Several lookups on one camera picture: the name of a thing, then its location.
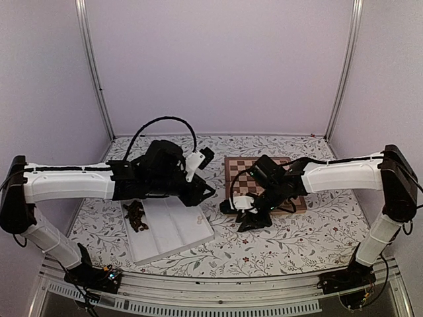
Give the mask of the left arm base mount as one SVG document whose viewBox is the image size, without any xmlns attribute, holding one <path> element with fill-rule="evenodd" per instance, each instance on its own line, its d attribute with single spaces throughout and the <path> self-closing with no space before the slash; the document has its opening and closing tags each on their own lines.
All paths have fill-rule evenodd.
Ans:
<svg viewBox="0 0 423 317">
<path fill-rule="evenodd" d="M 65 281 L 80 287 L 117 294 L 122 280 L 122 270 L 108 265 L 103 268 L 80 264 L 65 270 Z"/>
</svg>

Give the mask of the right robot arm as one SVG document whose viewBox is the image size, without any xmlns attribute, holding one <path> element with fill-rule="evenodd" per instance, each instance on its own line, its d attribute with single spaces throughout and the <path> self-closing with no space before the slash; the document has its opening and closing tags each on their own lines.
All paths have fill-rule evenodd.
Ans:
<svg viewBox="0 0 423 317">
<path fill-rule="evenodd" d="M 263 188 L 260 195 L 230 195 L 229 206 L 243 213 L 240 231 L 271 226 L 270 212 L 284 201 L 327 190 L 381 190 L 384 206 L 369 233 L 358 244 L 342 282 L 357 287 L 367 277 L 376 259 L 405 223 L 416 215 L 418 191 L 422 188 L 409 163 L 396 145 L 380 153 L 342 160 L 302 157 L 276 164 L 261 156 L 245 170 Z"/>
</svg>

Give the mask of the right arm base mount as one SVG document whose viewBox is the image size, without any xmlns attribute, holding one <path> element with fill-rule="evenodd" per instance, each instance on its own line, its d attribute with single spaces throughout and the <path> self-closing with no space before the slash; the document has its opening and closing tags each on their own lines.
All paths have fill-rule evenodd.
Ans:
<svg viewBox="0 0 423 317">
<path fill-rule="evenodd" d="M 316 287 L 324 295 L 338 293 L 341 304 L 349 310 L 364 307 L 373 287 L 376 277 L 372 269 L 360 271 L 357 269 L 339 269 L 322 273 Z"/>
</svg>

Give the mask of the white divided tray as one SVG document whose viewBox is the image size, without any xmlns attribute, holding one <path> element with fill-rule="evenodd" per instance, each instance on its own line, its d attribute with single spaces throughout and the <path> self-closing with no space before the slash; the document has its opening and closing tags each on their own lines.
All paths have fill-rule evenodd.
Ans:
<svg viewBox="0 0 423 317">
<path fill-rule="evenodd" d="M 128 248 L 133 263 L 145 265 L 161 260 L 207 243 L 214 239 L 214 231 L 199 206 L 186 207 L 177 197 L 145 199 L 145 215 L 142 221 L 149 229 L 135 232 L 128 219 L 123 204 L 129 205 L 130 199 L 121 201 L 122 215 L 128 237 Z M 196 223 L 203 216 L 202 225 Z"/>
</svg>

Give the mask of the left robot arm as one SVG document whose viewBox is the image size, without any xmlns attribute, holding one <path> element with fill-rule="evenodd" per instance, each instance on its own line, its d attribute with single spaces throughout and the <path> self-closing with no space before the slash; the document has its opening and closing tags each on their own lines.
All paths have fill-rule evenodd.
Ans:
<svg viewBox="0 0 423 317">
<path fill-rule="evenodd" d="M 200 204 L 215 191 L 198 171 L 213 157 L 209 148 L 184 156 L 178 145 L 166 140 L 153 141 L 133 160 L 87 166 L 42 166 L 17 156 L 1 185 L 1 228 L 29 239 L 91 287 L 98 272 L 87 249 L 64 237 L 36 204 L 79 198 L 140 202 L 148 229 L 141 234 L 129 230 L 128 239 L 132 260 L 146 264 L 212 239 Z"/>
</svg>

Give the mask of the wooden chessboard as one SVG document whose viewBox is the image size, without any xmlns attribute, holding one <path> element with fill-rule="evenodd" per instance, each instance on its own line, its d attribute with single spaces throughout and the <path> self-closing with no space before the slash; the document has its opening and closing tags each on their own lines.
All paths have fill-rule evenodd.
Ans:
<svg viewBox="0 0 423 317">
<path fill-rule="evenodd" d="M 244 170 L 250 168 L 258 157 L 225 157 L 225 196 L 230 198 L 230 188 L 236 175 Z M 264 189 L 247 173 L 240 175 L 233 187 L 233 191 L 237 190 L 237 195 L 245 195 L 247 193 L 260 195 Z M 296 213 L 305 213 L 307 206 L 303 197 L 296 199 L 292 198 L 291 201 L 295 204 Z M 293 211 L 293 207 L 289 202 L 284 202 L 279 208 L 272 211 L 273 215 L 289 215 L 288 212 L 282 211 L 282 208 Z"/>
</svg>

